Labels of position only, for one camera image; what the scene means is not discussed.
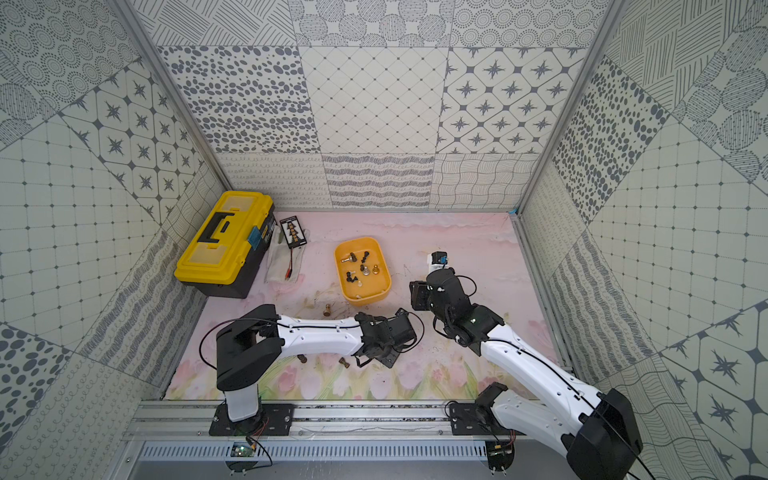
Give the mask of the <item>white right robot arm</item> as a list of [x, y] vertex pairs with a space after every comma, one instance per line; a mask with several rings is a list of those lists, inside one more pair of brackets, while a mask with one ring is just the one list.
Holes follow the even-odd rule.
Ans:
[[580, 479], [627, 479], [643, 443], [630, 400], [616, 389], [602, 392], [566, 372], [526, 343], [503, 318], [471, 301], [462, 277], [444, 251], [428, 257], [428, 273], [409, 288], [417, 311], [433, 314], [442, 337], [472, 350], [515, 377], [526, 400], [503, 385], [478, 396], [482, 415], [562, 455]]

